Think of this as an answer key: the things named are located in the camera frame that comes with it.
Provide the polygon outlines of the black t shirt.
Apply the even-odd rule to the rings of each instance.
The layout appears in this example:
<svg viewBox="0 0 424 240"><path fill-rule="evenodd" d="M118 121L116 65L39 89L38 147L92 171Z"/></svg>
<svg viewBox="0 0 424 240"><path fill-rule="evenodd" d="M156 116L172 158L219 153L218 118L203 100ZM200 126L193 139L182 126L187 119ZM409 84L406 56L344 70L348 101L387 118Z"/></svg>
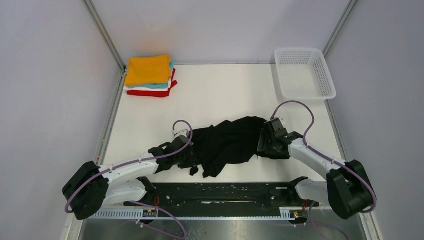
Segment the black t shirt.
<svg viewBox="0 0 424 240"><path fill-rule="evenodd" d="M243 164L257 153L261 129L267 120L246 116L193 130L192 147L204 178L216 178L226 165Z"/></svg>

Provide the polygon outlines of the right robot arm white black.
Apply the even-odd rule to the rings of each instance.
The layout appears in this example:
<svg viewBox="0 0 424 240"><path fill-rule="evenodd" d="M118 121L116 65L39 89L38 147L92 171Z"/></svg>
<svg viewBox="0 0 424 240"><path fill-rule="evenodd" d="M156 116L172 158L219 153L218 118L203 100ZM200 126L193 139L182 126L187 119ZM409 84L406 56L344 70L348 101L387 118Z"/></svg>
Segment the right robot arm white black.
<svg viewBox="0 0 424 240"><path fill-rule="evenodd" d="M357 160L343 161L329 157L305 144L300 133L288 132L280 119L263 124L257 146L260 157L273 160L295 159L307 165L324 180L299 177L291 182L287 201L293 206L305 200L329 205L340 218L352 216L374 207L377 197L364 166Z"/></svg>

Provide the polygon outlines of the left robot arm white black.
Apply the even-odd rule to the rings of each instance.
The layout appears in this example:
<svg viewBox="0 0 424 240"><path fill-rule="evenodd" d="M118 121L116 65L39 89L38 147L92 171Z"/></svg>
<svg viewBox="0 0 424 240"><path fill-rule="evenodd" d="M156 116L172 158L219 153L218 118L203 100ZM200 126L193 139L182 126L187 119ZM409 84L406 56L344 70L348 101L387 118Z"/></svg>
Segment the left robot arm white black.
<svg viewBox="0 0 424 240"><path fill-rule="evenodd" d="M172 142L153 147L148 152L127 161L96 165L84 163L62 189L67 200L65 211L84 220L102 207L139 201L148 206L155 200L155 192L147 186L146 177L173 166L192 165L190 133L179 132Z"/></svg>

